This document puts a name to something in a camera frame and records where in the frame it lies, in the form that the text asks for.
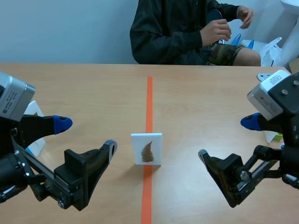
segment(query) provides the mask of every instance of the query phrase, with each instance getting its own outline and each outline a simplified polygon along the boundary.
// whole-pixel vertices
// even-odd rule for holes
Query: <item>fern leaf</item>
[[[153,141],[151,141],[149,144],[147,144],[141,151],[142,162],[153,162],[154,161],[154,155],[150,149],[152,142]]]

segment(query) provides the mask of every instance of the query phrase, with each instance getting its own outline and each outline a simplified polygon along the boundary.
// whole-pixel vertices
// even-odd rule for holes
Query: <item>screw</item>
[[[242,171],[240,174],[240,179],[245,181],[248,178],[248,173],[246,171]]]
[[[294,85],[294,86],[298,86],[298,85],[299,85],[299,81],[298,81],[298,80],[295,80],[295,81],[293,82],[293,85]]]
[[[64,202],[63,201],[59,200],[58,205],[59,205],[60,208],[62,208],[62,209],[64,208]]]
[[[281,94],[284,95],[284,96],[285,96],[285,95],[288,95],[288,93],[289,93],[288,90],[282,90],[282,91],[281,91]]]
[[[18,129],[17,129],[16,127],[13,128],[13,129],[10,130],[10,133],[11,133],[11,135],[12,135],[13,137],[15,137],[15,136],[17,136],[17,134],[18,134]]]

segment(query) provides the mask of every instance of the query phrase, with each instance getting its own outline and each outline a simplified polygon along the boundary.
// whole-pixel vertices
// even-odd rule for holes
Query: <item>bracelet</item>
[[[241,7],[242,7],[242,6],[239,6],[238,9],[237,9],[237,19],[240,18],[240,15],[239,15],[239,14],[240,14],[240,8],[241,8]]]

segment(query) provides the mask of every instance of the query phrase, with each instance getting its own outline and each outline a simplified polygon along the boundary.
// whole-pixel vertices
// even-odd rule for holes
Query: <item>white plastic bag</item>
[[[277,43],[281,41],[281,37],[276,38],[270,43],[266,44],[259,50],[259,54],[262,59],[262,66],[282,66],[281,65],[281,52],[282,49],[277,46]]]

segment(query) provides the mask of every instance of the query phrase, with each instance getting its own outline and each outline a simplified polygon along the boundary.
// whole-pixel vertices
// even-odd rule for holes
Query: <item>blue object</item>
[[[249,43],[249,45],[248,45],[247,48],[249,48],[249,49],[253,49],[253,45],[254,45],[254,40],[252,40],[252,41]]]
[[[238,46],[241,39],[241,34],[238,34],[235,39],[232,41],[232,45]]]
[[[261,127],[258,121],[259,113],[252,114],[248,117],[245,117],[241,120],[241,125],[249,130],[261,131]]]
[[[59,116],[54,115],[54,134],[59,134],[68,130],[72,125],[73,121],[70,118],[61,119]]]
[[[209,24],[210,22],[212,22],[213,20],[221,20],[222,14],[219,10],[217,9],[211,9],[207,12],[206,15],[206,23]]]
[[[33,153],[30,151],[30,149],[27,147],[26,152],[28,152],[30,155],[33,155]]]

